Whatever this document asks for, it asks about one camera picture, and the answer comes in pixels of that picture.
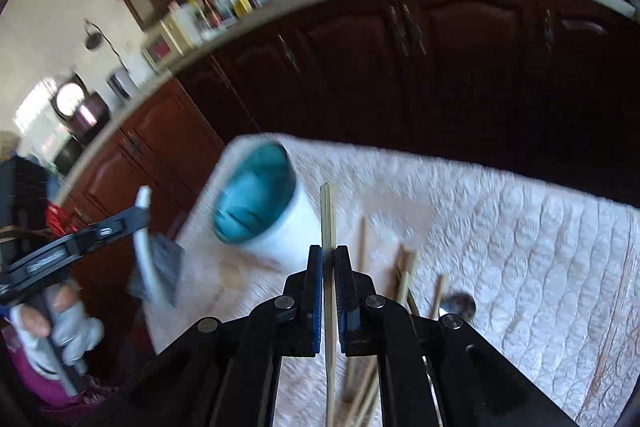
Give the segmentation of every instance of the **hand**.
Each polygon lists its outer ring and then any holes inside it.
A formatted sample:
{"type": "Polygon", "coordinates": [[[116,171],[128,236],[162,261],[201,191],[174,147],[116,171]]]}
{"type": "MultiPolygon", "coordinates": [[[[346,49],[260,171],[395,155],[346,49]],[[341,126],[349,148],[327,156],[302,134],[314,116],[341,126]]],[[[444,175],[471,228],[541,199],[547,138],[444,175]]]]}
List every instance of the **hand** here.
{"type": "MultiPolygon", "coordinates": [[[[68,283],[60,285],[56,298],[53,301],[53,309],[57,312],[64,312],[78,302],[78,292],[68,283]]],[[[31,306],[24,305],[20,308],[20,318],[22,326],[34,337],[43,339],[51,333],[50,322],[31,306]]]]}

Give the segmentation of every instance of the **metal spoon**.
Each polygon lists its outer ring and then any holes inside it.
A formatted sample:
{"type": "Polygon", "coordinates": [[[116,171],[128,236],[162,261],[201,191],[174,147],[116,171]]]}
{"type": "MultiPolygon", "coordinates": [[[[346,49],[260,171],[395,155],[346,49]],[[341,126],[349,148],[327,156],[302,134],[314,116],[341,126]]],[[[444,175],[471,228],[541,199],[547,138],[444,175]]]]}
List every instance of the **metal spoon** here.
{"type": "Polygon", "coordinates": [[[476,301],[468,293],[454,293],[440,302],[438,315],[442,317],[447,313],[455,313],[464,321],[471,322],[476,315],[476,301]]]}

